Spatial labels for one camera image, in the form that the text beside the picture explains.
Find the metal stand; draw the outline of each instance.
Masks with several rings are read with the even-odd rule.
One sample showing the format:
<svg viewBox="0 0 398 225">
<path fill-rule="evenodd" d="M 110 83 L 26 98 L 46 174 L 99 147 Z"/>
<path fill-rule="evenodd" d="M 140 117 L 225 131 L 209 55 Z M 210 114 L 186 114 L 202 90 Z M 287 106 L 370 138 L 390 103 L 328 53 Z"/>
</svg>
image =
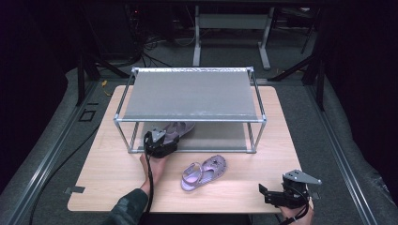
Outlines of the metal stand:
<svg viewBox="0 0 398 225">
<path fill-rule="evenodd" d="M 270 70 L 269 60 L 266 51 L 266 43 L 269 34 L 272 9 L 268 15 L 230 15 L 230 14 L 200 14 L 199 7 L 195 7 L 195 49 L 193 53 L 194 67 L 200 65 L 200 29 L 201 28 L 229 28 L 229 29 L 264 29 L 263 38 L 258 42 L 263 68 Z"/>
</svg>

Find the gray shelf panel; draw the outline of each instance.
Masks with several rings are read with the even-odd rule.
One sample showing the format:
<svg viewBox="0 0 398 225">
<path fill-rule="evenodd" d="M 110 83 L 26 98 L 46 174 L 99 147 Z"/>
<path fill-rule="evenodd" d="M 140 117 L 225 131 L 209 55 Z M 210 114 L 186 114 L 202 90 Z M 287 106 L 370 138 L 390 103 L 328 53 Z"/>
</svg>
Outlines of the gray shelf panel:
<svg viewBox="0 0 398 225">
<path fill-rule="evenodd" d="M 246 68 L 139 69 L 123 121 L 259 122 Z"/>
</svg>

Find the aluminum frame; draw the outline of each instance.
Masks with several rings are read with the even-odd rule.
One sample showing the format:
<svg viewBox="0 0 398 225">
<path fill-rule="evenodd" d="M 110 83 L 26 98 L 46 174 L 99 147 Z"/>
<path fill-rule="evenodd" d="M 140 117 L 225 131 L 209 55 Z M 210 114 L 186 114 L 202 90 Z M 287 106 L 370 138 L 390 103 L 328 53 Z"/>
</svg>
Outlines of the aluminum frame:
<svg viewBox="0 0 398 225">
<path fill-rule="evenodd" d="M 249 81 L 251 79 L 253 79 L 253 84 L 254 84 L 254 88 L 255 88 L 255 94 L 257 96 L 257 100 L 259 103 L 259 110 L 260 110 L 260 114 L 257 114 L 258 112 L 256 112 L 257 114 L 257 119 L 239 119 L 239 120 L 201 120 L 201 119 L 193 119 L 193 120 L 189 120 L 192 122 L 225 122 L 225 123 L 246 123 L 247 124 L 247 130 L 248 130 L 248 134 L 249 134 L 249 139 L 250 139 L 250 144 L 251 146 L 248 148 L 249 149 L 191 149 L 191 150 L 177 150 L 177 152 L 213 152 L 213 153 L 222 153 L 222 152 L 239 152 L 239 153 L 248 153 L 248 154 L 255 154 L 257 151 L 257 146 L 261 140 L 261 136 L 263 134 L 264 131 L 264 127 L 266 126 L 267 123 L 267 117 L 264 111 L 264 107 L 263 107 L 263 103 L 261 100 L 261 96 L 260 96 L 260 91 L 258 89 L 258 84 L 257 81 L 255 79 L 254 76 L 254 70 L 253 67 L 187 67 L 187 68 L 137 68 L 137 67 L 133 67 L 131 70 L 131 75 L 127 81 L 125 90 L 123 92 L 122 98 L 120 99 L 118 108 L 116 110 L 116 114 L 114 117 L 114 123 L 117 127 L 117 130 L 119 131 L 122 140 L 124 142 L 124 144 L 127 147 L 127 150 L 129 153 L 143 153 L 144 150 L 143 149 L 134 149 L 134 142 L 135 142 L 135 138 L 137 137 L 137 131 L 138 131 L 138 127 L 140 126 L 141 122 L 181 122 L 181 121 L 188 121 L 188 120 L 175 120 L 175 119 L 170 119 L 170 120 L 163 120 L 163 119 L 152 119 L 152 120 L 135 120 L 135 119 L 125 119 L 125 118 L 119 118 L 120 116 L 120 112 L 122 109 L 123 104 L 125 103 L 125 98 L 126 98 L 126 94 L 128 93 L 129 87 L 131 85 L 131 82 L 133 80 L 133 78 L 135 78 L 139 72 L 189 72 L 189 71 L 195 71 L 195 72 L 234 72 L 234 71 L 246 71 L 248 73 L 249 76 Z M 122 130 L 122 127 L 120 126 L 121 123 L 126 123 L 126 122 L 134 122 L 135 126 L 130 138 L 130 142 L 128 141 L 125 133 Z M 252 123 L 256 123 L 256 124 L 261 124 L 261 127 L 259 129 L 258 135 L 256 138 L 254 138 L 253 136 L 253 131 L 252 131 Z"/>
</svg>

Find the black sleeve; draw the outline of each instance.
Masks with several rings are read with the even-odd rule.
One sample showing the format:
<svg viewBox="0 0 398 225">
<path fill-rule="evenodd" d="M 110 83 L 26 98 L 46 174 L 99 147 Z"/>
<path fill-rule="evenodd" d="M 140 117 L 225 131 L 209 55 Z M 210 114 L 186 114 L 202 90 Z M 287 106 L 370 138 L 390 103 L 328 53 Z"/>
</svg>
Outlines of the black sleeve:
<svg viewBox="0 0 398 225">
<path fill-rule="evenodd" d="M 147 202 L 148 197 L 145 192 L 136 188 L 117 202 L 102 224 L 137 225 Z"/>
</svg>

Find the gray shoe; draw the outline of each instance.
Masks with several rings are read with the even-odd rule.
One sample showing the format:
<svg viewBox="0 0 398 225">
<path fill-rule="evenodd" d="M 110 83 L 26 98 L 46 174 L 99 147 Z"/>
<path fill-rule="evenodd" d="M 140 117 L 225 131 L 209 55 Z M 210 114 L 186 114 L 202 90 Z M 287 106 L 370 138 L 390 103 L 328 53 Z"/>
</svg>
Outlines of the gray shoe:
<svg viewBox="0 0 398 225">
<path fill-rule="evenodd" d="M 163 130 L 166 130 L 163 144 L 172 142 L 176 137 L 181 138 L 184 134 L 190 132 L 195 126 L 194 122 L 172 122 Z"/>
</svg>

